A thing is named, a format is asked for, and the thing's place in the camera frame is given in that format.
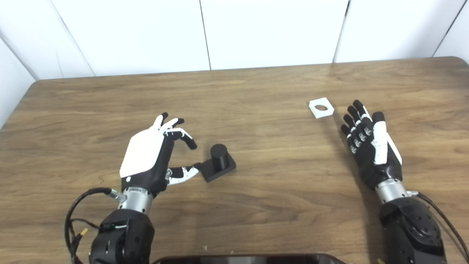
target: white square block with hole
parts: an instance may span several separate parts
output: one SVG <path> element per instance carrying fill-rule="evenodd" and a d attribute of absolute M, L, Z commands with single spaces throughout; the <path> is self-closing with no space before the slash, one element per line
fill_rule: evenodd
<path fill-rule="evenodd" d="M 316 106 L 323 106 L 326 109 L 319 110 L 316 108 Z M 315 118 L 330 116 L 334 113 L 334 107 L 332 107 L 331 103 L 326 97 L 310 101 L 309 108 L 311 112 L 313 112 Z"/>

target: wood grain surface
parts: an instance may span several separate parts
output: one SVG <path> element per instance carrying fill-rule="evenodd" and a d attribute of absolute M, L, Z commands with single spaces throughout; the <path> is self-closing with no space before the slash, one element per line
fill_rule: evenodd
<path fill-rule="evenodd" d="M 307 102 L 321 97 L 335 113 L 315 119 Z M 406 188 L 469 240 L 468 97 L 469 68 L 453 57 L 38 81 L 0 132 L 1 262 L 66 263 L 69 206 L 88 188 L 118 189 L 130 137 L 167 111 L 199 145 L 177 142 L 171 166 L 223 143 L 238 167 L 156 197 L 152 260 L 326 252 L 375 264 L 385 258 L 380 203 L 339 132 L 354 99 L 385 113 Z M 116 205 L 90 197 L 74 216 L 99 223 Z M 464 263 L 441 226 L 448 262 Z M 95 235 L 82 240 L 83 260 Z"/>

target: cable connector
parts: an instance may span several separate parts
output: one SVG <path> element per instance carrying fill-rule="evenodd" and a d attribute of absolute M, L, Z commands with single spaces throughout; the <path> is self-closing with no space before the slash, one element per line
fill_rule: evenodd
<path fill-rule="evenodd" d="M 86 232 L 88 232 L 87 228 L 83 229 L 83 231 L 80 233 L 80 235 L 84 236 L 86 234 Z"/>
<path fill-rule="evenodd" d="M 124 202 L 125 200 L 127 200 L 127 197 L 123 193 L 120 193 L 114 189 L 111 191 L 110 194 L 108 194 L 108 196 L 118 200 L 119 202 Z"/>
<path fill-rule="evenodd" d="M 418 195 L 418 191 L 407 191 L 407 194 L 409 196 L 417 196 Z"/>

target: wire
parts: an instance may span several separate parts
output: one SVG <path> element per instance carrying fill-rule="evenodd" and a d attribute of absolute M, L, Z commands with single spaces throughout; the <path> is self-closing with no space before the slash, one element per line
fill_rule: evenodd
<path fill-rule="evenodd" d="M 83 219 L 83 218 L 73 218 L 73 219 L 70 219 L 70 222 L 75 222 L 75 221 L 78 221 L 78 222 L 83 222 L 89 226 L 91 226 L 92 228 L 94 229 L 99 229 L 99 226 L 93 222 L 90 222 L 86 219 Z"/>
<path fill-rule="evenodd" d="M 449 228 L 451 229 L 451 231 L 453 231 L 454 235 L 456 236 L 456 238 L 458 239 L 459 243 L 461 244 L 462 246 L 462 250 L 464 251 L 464 254 L 465 254 L 465 259 L 466 261 L 469 263 L 469 250 L 468 250 L 468 247 L 466 246 L 466 243 L 464 243 L 464 240 L 462 239 L 462 237 L 459 235 L 458 231 L 456 230 L 456 228 L 454 227 L 454 225 L 449 221 L 449 219 L 446 217 L 446 215 L 443 213 L 443 211 L 440 210 L 440 208 L 438 208 L 438 206 L 430 199 L 428 198 L 428 196 L 424 195 L 423 193 L 418 193 L 417 194 L 417 197 L 424 200 L 425 202 L 427 202 L 429 205 L 431 205 L 435 211 L 438 212 L 438 214 L 441 216 L 441 218 L 443 218 L 443 220 L 446 222 L 446 224 L 449 226 Z"/>
<path fill-rule="evenodd" d="M 109 195 L 111 192 L 112 192 L 111 188 L 104 188 L 104 187 L 89 189 L 88 191 L 81 194 L 70 206 L 70 209 L 68 209 L 67 215 L 65 216 L 64 236 L 65 236 L 65 244 L 67 245 L 68 251 L 70 252 L 70 257 L 71 257 L 71 261 L 73 264 L 75 263 L 83 264 L 80 261 L 80 259 L 76 256 L 76 249 L 78 248 L 78 243 L 81 240 L 81 237 L 77 239 L 77 236 L 75 236 L 75 231 L 73 230 L 73 225 L 71 221 L 73 211 L 75 210 L 77 205 L 88 195 L 92 195 L 92 194 Z"/>

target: white wall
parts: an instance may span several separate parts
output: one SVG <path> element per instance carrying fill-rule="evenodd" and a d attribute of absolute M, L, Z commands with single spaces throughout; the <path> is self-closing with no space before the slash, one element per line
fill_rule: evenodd
<path fill-rule="evenodd" d="M 0 34 L 35 79 L 94 76 L 48 0 L 0 0 Z"/>
<path fill-rule="evenodd" d="M 0 129 L 33 82 L 31 74 L 0 40 Z"/>
<path fill-rule="evenodd" d="M 199 1 L 53 3 L 97 76 L 210 69 Z"/>
<path fill-rule="evenodd" d="M 336 62 L 432 57 L 465 0 L 351 0 Z"/>
<path fill-rule="evenodd" d="M 201 0 L 212 70 L 331 63 L 348 0 Z"/>
<path fill-rule="evenodd" d="M 435 56 L 456 56 L 469 63 L 469 4 L 464 5 Z"/>

